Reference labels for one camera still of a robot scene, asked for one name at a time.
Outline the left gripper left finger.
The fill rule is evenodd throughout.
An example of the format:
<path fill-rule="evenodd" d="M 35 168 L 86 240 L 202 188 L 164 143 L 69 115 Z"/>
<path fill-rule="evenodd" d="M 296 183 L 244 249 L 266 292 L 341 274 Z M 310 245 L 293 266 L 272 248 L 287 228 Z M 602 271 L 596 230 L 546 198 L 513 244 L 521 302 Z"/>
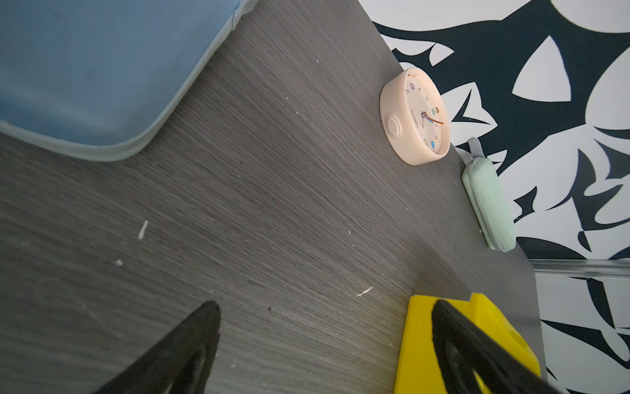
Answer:
<path fill-rule="evenodd" d="M 221 310 L 206 301 L 98 393 L 204 393 L 220 339 Z"/>

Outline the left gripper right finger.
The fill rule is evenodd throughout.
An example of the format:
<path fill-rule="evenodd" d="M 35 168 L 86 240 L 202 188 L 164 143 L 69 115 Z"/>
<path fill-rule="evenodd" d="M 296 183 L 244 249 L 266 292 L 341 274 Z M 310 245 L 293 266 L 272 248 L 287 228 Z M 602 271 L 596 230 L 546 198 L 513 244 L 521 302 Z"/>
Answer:
<path fill-rule="evenodd" d="M 449 393 L 556 393 L 446 300 L 431 312 L 432 342 Z"/>

